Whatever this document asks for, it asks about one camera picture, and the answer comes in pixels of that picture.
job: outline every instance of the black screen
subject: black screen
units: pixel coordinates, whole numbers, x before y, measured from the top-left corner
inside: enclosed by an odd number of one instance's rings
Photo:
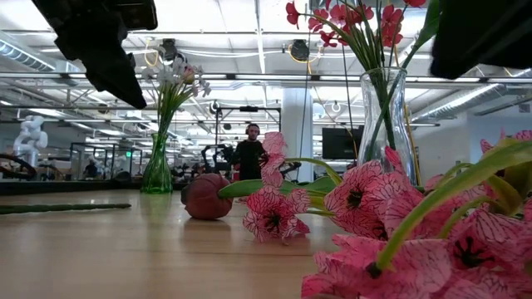
[[[363,125],[352,130],[357,151],[360,148],[363,131]],[[324,159],[355,159],[353,140],[347,129],[343,128],[322,128],[322,151]]]

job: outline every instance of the pillar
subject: pillar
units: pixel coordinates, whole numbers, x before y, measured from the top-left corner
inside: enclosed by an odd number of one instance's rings
[[[313,99],[310,90],[307,90],[305,95],[303,88],[283,89],[281,108],[281,132],[288,145],[287,157],[313,158]],[[312,182],[313,165],[303,162],[299,173],[293,171],[288,175],[299,182]]]

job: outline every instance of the dark shirt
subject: dark shirt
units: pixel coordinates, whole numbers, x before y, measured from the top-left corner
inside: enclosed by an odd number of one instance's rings
[[[95,178],[98,175],[98,168],[94,164],[89,164],[85,167],[86,176]]]
[[[233,164],[240,163],[240,179],[260,179],[259,158],[264,153],[259,141],[244,140],[237,145]]]

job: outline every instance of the flower stem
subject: flower stem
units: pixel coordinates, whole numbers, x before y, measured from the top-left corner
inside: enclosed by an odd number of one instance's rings
[[[447,219],[446,223],[443,225],[443,228],[441,229],[440,233],[438,234],[438,238],[447,238],[449,233],[451,232],[452,228],[455,226],[455,224],[464,216],[467,211],[469,211],[472,208],[476,208],[477,206],[483,204],[483,203],[489,203],[492,205],[495,205],[497,208],[502,208],[497,202],[491,200],[487,196],[480,196],[479,198],[475,200],[471,200],[469,203],[464,204],[460,208],[458,208],[450,217]]]

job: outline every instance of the black object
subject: black object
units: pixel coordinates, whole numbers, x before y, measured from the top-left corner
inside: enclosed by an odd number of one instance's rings
[[[137,109],[146,107],[135,59],[121,47],[128,30],[157,28],[153,0],[32,0],[57,34],[66,59],[80,59],[97,91],[109,91]]]
[[[357,144],[357,151],[362,141],[364,127],[351,131]],[[355,159],[353,140],[347,129],[322,128],[322,156],[324,159]]]
[[[15,172],[0,166],[0,172],[5,174],[7,177],[15,179],[33,179],[37,175],[37,171],[28,162],[18,158],[17,156],[10,154],[0,154],[0,159],[8,159],[15,163],[19,163],[21,170],[26,170],[26,172]]]
[[[456,79],[479,63],[532,67],[532,1],[440,0],[431,73]]]

